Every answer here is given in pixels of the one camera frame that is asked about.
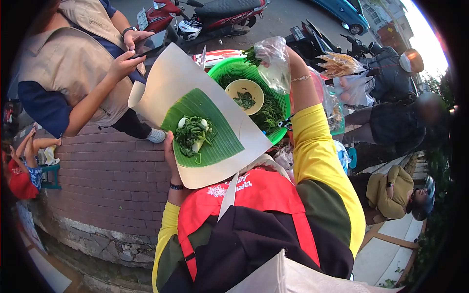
red apron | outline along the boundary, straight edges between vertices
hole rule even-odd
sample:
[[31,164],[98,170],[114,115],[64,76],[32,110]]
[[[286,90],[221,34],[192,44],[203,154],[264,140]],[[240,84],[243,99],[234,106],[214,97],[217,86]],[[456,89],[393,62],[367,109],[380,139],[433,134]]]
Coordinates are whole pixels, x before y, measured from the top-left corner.
[[[181,205],[178,217],[178,240],[192,280],[197,274],[194,249],[188,235],[195,232],[207,218],[218,216],[229,182],[205,187],[191,193]],[[235,206],[255,210],[276,210],[292,215],[301,249],[320,267],[316,244],[295,186],[277,172],[262,168],[249,170],[238,178]]]

plastic bowl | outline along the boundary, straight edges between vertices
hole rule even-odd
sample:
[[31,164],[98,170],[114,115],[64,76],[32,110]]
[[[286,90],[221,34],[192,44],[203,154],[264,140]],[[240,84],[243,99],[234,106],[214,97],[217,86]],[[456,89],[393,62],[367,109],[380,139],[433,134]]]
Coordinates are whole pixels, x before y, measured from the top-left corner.
[[[264,80],[259,75],[257,67],[244,63],[243,59],[243,56],[226,58],[210,69],[207,74],[216,82],[226,74],[239,75],[246,79],[255,81],[258,85],[266,88],[273,97],[279,101],[280,107],[282,108],[283,119],[290,117],[290,96],[281,95],[269,89],[267,84],[265,84]],[[267,138],[272,142],[272,144],[276,144],[283,138],[285,133],[287,133],[287,129],[285,127],[279,127],[272,133],[267,134]]]
[[238,98],[238,92],[242,94],[249,92],[251,94],[252,99],[256,103],[246,110],[241,107],[248,116],[256,114],[264,104],[264,92],[257,83],[249,79],[235,80],[227,86],[225,92],[230,96],[230,98]]

green stool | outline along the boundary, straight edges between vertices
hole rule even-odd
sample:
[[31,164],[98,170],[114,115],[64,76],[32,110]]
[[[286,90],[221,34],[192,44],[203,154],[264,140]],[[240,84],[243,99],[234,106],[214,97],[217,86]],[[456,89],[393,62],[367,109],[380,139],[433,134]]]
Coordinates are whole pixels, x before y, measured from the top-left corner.
[[[42,181],[41,187],[42,188],[49,188],[49,189],[62,189],[62,186],[59,186],[57,181],[57,170],[60,169],[60,164],[55,164],[51,166],[41,165],[39,166],[42,169],[42,173],[45,173],[45,181]],[[49,181],[49,171],[54,173],[54,182]]]

road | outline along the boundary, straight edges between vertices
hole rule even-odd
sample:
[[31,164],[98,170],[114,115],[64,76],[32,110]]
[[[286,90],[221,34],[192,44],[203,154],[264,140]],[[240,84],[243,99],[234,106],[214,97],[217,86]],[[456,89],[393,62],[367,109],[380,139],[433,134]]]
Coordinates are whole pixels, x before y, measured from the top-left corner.
[[[211,0],[199,0],[207,3]],[[332,42],[338,44],[343,51],[351,49],[351,44],[340,36],[347,35],[340,21],[326,10],[308,0],[271,0],[272,3],[264,10],[264,19],[257,19],[251,31],[244,36],[235,38],[223,38],[223,45],[218,44],[218,40],[208,42],[207,51],[218,49],[247,49],[257,41],[268,37],[290,35],[290,28],[300,26],[301,20],[308,18],[319,30],[326,34]],[[142,9],[152,7],[152,0],[111,0],[111,4],[121,11],[129,20],[131,25],[137,24],[137,13]],[[194,9],[183,4],[186,14],[192,16]],[[370,33],[358,36],[366,45],[376,41]]]

motorcycle seat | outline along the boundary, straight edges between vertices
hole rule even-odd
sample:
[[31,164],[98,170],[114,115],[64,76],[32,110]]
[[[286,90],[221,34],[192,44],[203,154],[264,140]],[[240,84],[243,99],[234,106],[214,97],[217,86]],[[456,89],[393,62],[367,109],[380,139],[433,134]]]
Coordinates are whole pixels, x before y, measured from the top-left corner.
[[260,0],[214,0],[204,4],[204,7],[195,8],[194,12],[201,17],[226,18],[248,12],[260,7]]

